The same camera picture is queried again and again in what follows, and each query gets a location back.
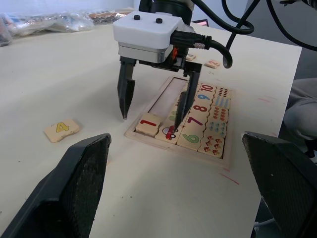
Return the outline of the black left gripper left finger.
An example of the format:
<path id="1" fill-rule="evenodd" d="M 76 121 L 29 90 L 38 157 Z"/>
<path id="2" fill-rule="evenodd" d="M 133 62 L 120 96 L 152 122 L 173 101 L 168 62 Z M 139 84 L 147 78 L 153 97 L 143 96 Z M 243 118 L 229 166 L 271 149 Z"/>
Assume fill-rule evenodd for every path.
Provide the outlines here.
<path id="1" fill-rule="evenodd" d="M 3 238 L 87 238 L 101 198 L 111 135 L 70 146 L 35 187 Z"/>

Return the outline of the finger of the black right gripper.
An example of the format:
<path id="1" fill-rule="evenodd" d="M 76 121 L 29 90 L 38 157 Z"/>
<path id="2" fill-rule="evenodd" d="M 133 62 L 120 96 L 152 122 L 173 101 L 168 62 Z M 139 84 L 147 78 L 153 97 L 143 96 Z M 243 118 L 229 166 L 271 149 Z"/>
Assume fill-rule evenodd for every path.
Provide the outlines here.
<path id="1" fill-rule="evenodd" d="M 189 81 L 187 90 L 180 94 L 180 100 L 175 116 L 174 130 L 178 129 L 193 104 L 200 73 L 195 71 L 184 71 L 183 75 L 184 77 L 188 76 Z"/>
<path id="2" fill-rule="evenodd" d="M 132 79 L 135 62 L 121 62 L 117 85 L 119 107 L 123 119 L 127 119 L 132 102 L 135 80 Z"/>

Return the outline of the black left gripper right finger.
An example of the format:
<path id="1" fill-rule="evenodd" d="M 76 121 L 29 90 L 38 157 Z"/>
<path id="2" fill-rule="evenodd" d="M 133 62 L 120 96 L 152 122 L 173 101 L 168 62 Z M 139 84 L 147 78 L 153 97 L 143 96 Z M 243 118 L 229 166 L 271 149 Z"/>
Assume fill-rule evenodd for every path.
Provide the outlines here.
<path id="1" fill-rule="evenodd" d="M 317 166 L 293 143 L 242 135 L 260 194 L 286 238 L 317 236 Z"/>

